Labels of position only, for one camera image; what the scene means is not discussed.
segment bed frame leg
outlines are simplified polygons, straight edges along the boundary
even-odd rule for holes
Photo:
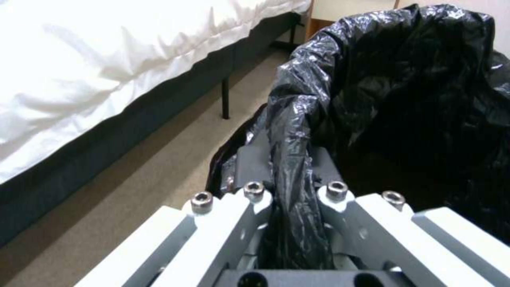
[[[228,77],[221,80],[221,103],[223,118],[229,119],[228,115]]]
[[[290,39],[289,39],[290,45],[294,44],[294,36],[296,35],[296,26],[297,25],[292,25],[292,28],[290,29]]]

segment floor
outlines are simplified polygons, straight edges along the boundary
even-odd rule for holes
[[[267,101],[287,58],[270,50],[231,77],[230,120],[217,86],[0,249],[0,285],[73,285],[159,206],[181,208],[203,189],[217,149]]]

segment black trash bag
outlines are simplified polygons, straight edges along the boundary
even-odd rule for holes
[[[293,52],[259,111],[275,197],[262,267],[332,267],[311,146],[356,196],[397,190],[414,210],[449,206],[510,243],[510,64],[494,31],[485,14],[412,5],[343,18]],[[246,143],[227,142],[212,170]],[[219,194],[220,178],[207,189]]]

